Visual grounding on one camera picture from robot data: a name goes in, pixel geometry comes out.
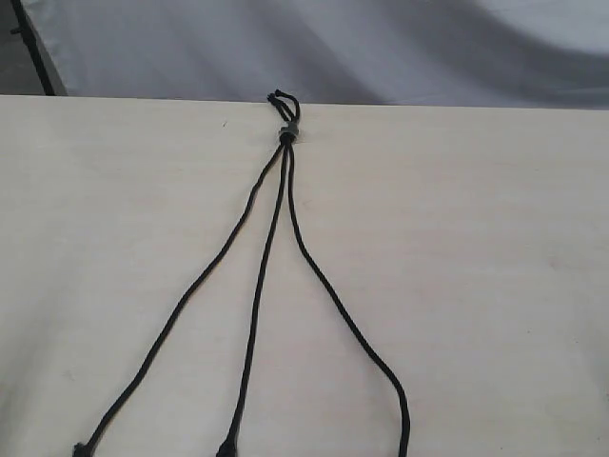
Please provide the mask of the grey backdrop cloth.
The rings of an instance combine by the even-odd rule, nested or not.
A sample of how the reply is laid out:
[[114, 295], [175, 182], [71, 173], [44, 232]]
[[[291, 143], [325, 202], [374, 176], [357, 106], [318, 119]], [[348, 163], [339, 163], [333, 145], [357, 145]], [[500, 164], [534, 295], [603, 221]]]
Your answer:
[[72, 96], [608, 105], [604, 1], [28, 1]]

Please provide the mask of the silver metal ferrule collar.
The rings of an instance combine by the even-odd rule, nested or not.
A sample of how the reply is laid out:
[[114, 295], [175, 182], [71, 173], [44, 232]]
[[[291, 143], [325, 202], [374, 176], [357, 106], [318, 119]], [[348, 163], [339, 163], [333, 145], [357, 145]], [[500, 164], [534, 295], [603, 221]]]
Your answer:
[[282, 145], [292, 145], [299, 136], [299, 128], [296, 123], [288, 122], [279, 130], [279, 140]]

